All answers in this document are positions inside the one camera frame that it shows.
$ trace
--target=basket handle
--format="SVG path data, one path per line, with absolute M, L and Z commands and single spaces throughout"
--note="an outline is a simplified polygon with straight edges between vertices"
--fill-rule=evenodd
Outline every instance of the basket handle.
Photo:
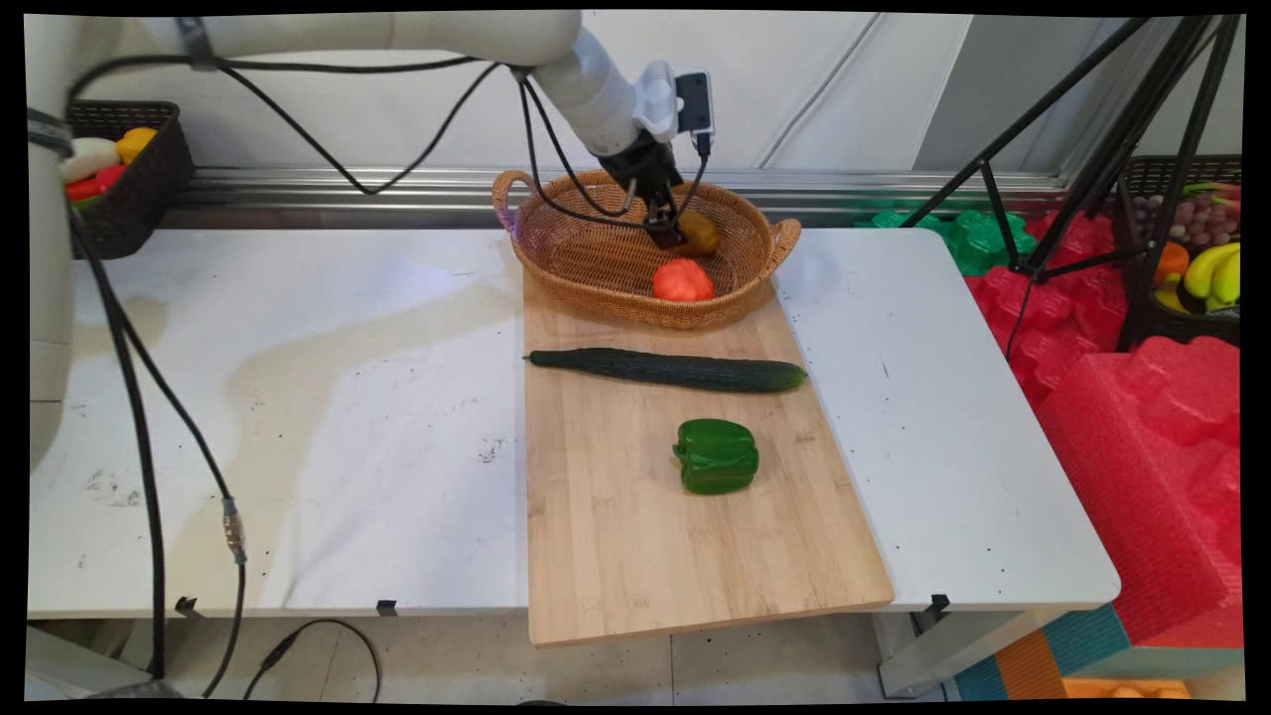
M 764 265 L 763 272 L 759 274 L 760 279 L 777 272 L 777 268 L 791 254 L 791 250 L 794 250 L 794 244 L 798 243 L 798 234 L 803 230 L 803 225 L 797 218 L 785 218 L 773 227 L 778 230 L 777 245 L 773 248 L 773 254 L 768 258 L 768 264 Z
M 507 207 L 507 192 L 516 182 L 521 182 L 529 187 L 534 185 L 534 178 L 530 174 L 512 170 L 498 174 L 494 179 L 494 185 L 491 188 L 491 194 L 494 198 L 494 212 L 498 213 L 498 221 L 508 231 L 512 231 L 516 226 L 516 213 Z

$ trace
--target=white vegetable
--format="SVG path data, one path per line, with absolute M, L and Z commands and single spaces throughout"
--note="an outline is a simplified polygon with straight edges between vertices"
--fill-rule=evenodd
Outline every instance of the white vegetable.
M 85 136 L 71 140 L 74 154 L 62 161 L 62 183 L 75 183 L 119 163 L 119 151 L 109 138 Z

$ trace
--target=robotic arm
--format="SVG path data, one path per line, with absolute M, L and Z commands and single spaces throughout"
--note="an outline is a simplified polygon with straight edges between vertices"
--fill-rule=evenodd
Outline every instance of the robotic arm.
M 670 142 L 689 131 L 713 133 L 709 76 L 675 77 L 665 61 L 628 83 L 582 27 L 580 10 L 360 13 L 178 18 L 27 15 L 28 107 L 64 118 L 66 91 L 88 67 L 111 57 L 217 57 L 302 50 L 447 50 L 516 67 L 535 79 L 600 165 L 648 207 L 649 235 L 661 248 L 684 243 L 672 217 L 671 188 L 684 183 Z M 31 469 L 61 419 L 70 367 L 74 302 L 70 236 L 52 149 L 28 144 L 31 218 Z

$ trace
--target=tripod stand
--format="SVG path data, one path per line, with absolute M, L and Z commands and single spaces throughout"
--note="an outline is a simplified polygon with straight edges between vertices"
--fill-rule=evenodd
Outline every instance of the tripod stand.
M 1112 260 L 1124 260 L 1141 255 L 1143 267 L 1139 269 L 1134 284 L 1127 286 L 1126 300 L 1129 306 L 1125 323 L 1121 328 L 1121 335 L 1117 339 L 1117 349 L 1120 351 L 1129 349 L 1140 337 L 1143 337 L 1135 334 L 1136 325 L 1140 323 L 1139 317 L 1143 311 L 1149 307 L 1146 300 L 1149 298 L 1149 291 L 1153 276 L 1157 271 L 1157 264 L 1159 263 L 1160 254 L 1164 250 L 1166 232 L 1169 230 L 1169 221 L 1157 221 L 1152 232 L 1148 235 L 1146 241 L 1141 246 L 1112 250 L 1111 253 L 1094 255 L 1059 268 L 1047 269 L 1046 263 L 1059 246 L 1069 224 L 1078 212 L 1084 210 L 1087 216 L 1093 216 L 1098 212 L 1103 198 L 1116 182 L 1121 166 L 1134 152 L 1135 146 L 1138 146 L 1143 133 L 1148 130 L 1153 117 L 1155 117 L 1160 105 L 1164 103 L 1166 98 L 1169 97 L 1169 93 L 1173 90 L 1178 79 L 1183 75 L 1191 62 L 1205 50 L 1205 46 L 1213 41 L 1214 50 L 1209 57 L 1209 63 L 1205 67 L 1205 75 L 1201 80 L 1200 90 L 1197 91 L 1196 99 L 1192 104 L 1191 116 L 1187 119 L 1187 127 L 1183 131 L 1182 141 L 1178 147 L 1178 160 L 1174 164 L 1174 171 L 1171 177 L 1168 188 L 1164 192 L 1164 201 L 1162 202 L 1159 210 L 1160 216 L 1173 216 L 1174 208 L 1178 206 L 1178 198 L 1182 193 L 1183 179 L 1196 156 L 1196 147 L 1200 144 L 1201 133 L 1205 131 L 1205 122 L 1209 118 L 1209 112 L 1214 105 L 1214 97 L 1218 94 L 1218 85 L 1221 80 L 1223 70 L 1227 67 L 1227 60 L 1235 39 L 1237 27 L 1239 25 L 1239 15 L 1190 15 L 1183 17 L 1178 22 L 1178 25 L 1174 28 L 1164 47 L 1162 47 L 1160 52 L 1157 55 L 1157 58 L 1153 61 L 1146 75 L 1139 83 L 1139 86 L 1135 89 L 1125 108 L 1121 109 L 1116 119 L 1112 122 L 1112 126 L 1107 130 L 1107 133 L 1104 133 L 1104 136 L 1099 140 L 1089 161 L 1087 161 L 1080 171 L 1078 171 L 1078 175 L 1073 180 L 1069 190 L 1068 199 L 1059 208 L 1055 215 L 1055 220 L 1046 230 L 1046 234 L 1041 237 L 1041 240 L 1038 240 L 1037 246 L 1024 259 L 1021 259 L 1018 249 L 1016 248 L 1014 237 L 1012 236 L 1010 227 L 1007 224 L 1007 212 L 1002 203 L 1002 194 L 998 190 L 998 184 L 994 179 L 993 169 L 989 163 L 1007 144 L 1027 128 L 1028 124 L 1037 119 L 1037 117 L 1046 112 L 1046 109 L 1057 102 L 1060 97 L 1068 93 L 1069 89 L 1089 74 L 1091 70 L 1098 66 L 1149 19 L 1150 18 L 1131 18 L 1126 20 L 1124 25 L 1103 41 L 1103 43 L 1091 52 L 1088 57 L 1082 60 L 1082 62 L 1065 75 L 1059 84 L 1051 88 L 1050 91 L 1042 95 L 1041 99 L 1028 108 L 1028 110 L 1007 127 L 1002 135 L 989 142 L 989 145 L 976 154 L 971 161 L 966 164 L 966 166 L 957 171 L 948 183 L 935 192 L 935 194 L 923 203 L 923 206 L 910 213 L 909 217 L 906 217 L 901 224 L 901 227 L 914 226 L 942 201 L 948 198 L 948 196 L 952 194 L 953 190 L 956 190 L 963 182 L 966 182 L 971 174 L 980 171 L 984 177 L 985 188 L 989 192 L 989 199 L 993 203 L 993 212 L 996 216 L 998 226 L 1002 230 L 1002 236 L 1005 241 L 1009 268 L 1012 271 L 1026 273 L 1031 282 L 1046 282 L 1059 274 L 1080 271 L 1083 268 L 1089 268 L 1092 265 Z M 1216 28 L 1210 30 L 1206 36 L 1206 29 L 1215 22 L 1215 19 L 1218 20 Z M 1024 307 L 1027 307 L 1027 293 L 1026 302 L 1021 307 L 1021 316 L 1023 315 Z M 1009 343 L 1007 347 L 1007 359 L 1010 359 Z

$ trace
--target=table leg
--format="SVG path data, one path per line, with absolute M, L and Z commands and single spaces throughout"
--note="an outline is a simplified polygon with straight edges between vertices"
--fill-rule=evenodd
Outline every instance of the table leg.
M 958 611 L 913 638 L 909 613 L 874 613 L 886 697 L 919 697 L 1065 611 Z

